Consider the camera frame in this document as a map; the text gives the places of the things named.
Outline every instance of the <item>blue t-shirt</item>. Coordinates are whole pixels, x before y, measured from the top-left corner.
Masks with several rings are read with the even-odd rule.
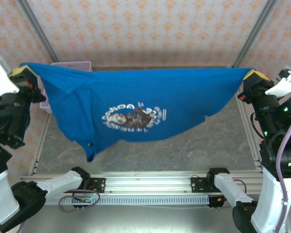
[[[39,75],[65,136],[87,161],[117,141],[163,140],[218,113],[251,68],[85,72],[23,63]]]

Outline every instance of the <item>gray floor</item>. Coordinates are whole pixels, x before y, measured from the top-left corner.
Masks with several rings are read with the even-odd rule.
[[[81,166],[95,171],[191,171],[223,166],[254,169],[240,112],[233,98],[206,122],[170,139],[149,143],[120,141],[86,161],[83,149],[70,142],[51,116],[36,172],[66,172]]]

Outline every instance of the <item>metal frame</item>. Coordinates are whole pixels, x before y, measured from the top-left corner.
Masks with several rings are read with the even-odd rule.
[[[248,119],[248,114],[244,107],[244,103],[237,101],[244,128],[249,140],[252,151],[253,160],[256,169],[230,171],[234,179],[241,179],[247,184],[248,194],[260,194],[262,188],[262,169],[259,162],[258,146],[254,140],[253,131]],[[37,162],[46,135],[46,129],[49,123],[49,117],[45,125],[44,134],[39,146],[37,154]],[[31,176],[23,176],[24,181],[45,181],[55,178],[60,173],[35,173],[38,166],[36,163],[32,168]],[[205,171],[162,171],[162,172],[97,172],[91,173],[92,177],[104,177],[107,179],[104,195],[191,195],[192,175],[205,177]],[[211,193],[201,193],[200,195],[208,195]]]
[[[273,11],[274,6],[278,0],[268,0],[267,3],[264,6],[264,9],[261,12],[261,15],[259,16],[257,22],[255,23],[250,35],[248,36],[240,54],[238,55],[235,64],[233,67],[240,67],[242,63],[245,61],[250,49],[252,48],[255,40],[258,37],[259,32],[262,30],[265,22],[269,18],[270,14]]]
[[[19,5],[30,21],[32,27],[37,33],[37,36],[44,45],[52,61],[57,62],[58,58],[52,49],[46,35],[44,34],[40,24],[38,23],[34,13],[32,12],[26,0],[18,0]],[[243,49],[241,50],[234,67],[239,67],[246,56],[248,55],[258,33],[262,29],[268,16],[278,0],[268,0],[258,21],[253,27],[249,38],[247,39]],[[245,132],[249,141],[252,156],[256,165],[254,170],[246,171],[231,171],[233,178],[242,179],[248,186],[249,194],[259,194],[262,185],[262,173],[260,165],[259,149],[256,144],[253,131],[250,126],[250,121],[244,103],[237,101],[238,108],[241,113]],[[46,129],[49,123],[49,117],[44,128],[43,137],[37,153],[37,162],[39,160],[40,152],[44,142]],[[50,173],[35,173],[35,168],[38,163],[35,163],[31,170],[31,176],[24,176],[22,180],[42,181],[54,178],[60,174]],[[185,171],[185,172],[99,172],[92,173],[92,177],[105,177],[106,193],[105,195],[188,195],[191,193],[190,177],[195,174],[198,176],[205,176],[204,171]]]
[[[48,53],[51,61],[52,62],[59,62],[55,51],[53,50],[52,46],[50,45],[50,42],[49,42],[47,36],[45,35],[41,25],[39,24],[37,18],[35,17],[27,0],[17,0],[17,2],[19,4],[20,8],[23,10],[24,14],[26,15],[32,28],[36,32],[38,38],[40,39],[40,42],[42,43],[43,47],[45,48],[45,51]]]

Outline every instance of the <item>pink basket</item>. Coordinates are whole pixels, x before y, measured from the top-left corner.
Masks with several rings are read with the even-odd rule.
[[[55,62],[52,63],[51,66],[56,67],[63,67],[68,69],[74,69],[74,70],[82,70],[82,71],[92,71],[92,63],[90,61],[85,62]],[[44,102],[40,103],[40,108],[44,109],[47,113],[51,114],[52,110],[49,105],[49,99],[47,96],[47,93],[44,89],[43,95],[47,98]]]

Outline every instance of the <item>patterned wall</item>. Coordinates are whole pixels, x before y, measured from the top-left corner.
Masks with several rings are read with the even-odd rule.
[[[50,59],[16,0],[0,0],[0,55],[3,55],[11,68],[25,61],[50,63]],[[8,163],[11,183],[21,175],[28,175],[41,140],[43,125],[47,115],[38,104],[31,107],[31,123],[26,131],[26,146],[13,153]]]
[[[60,61],[232,65],[266,0],[29,0]]]
[[[291,65],[291,0],[278,1],[243,64],[274,81],[284,65]]]

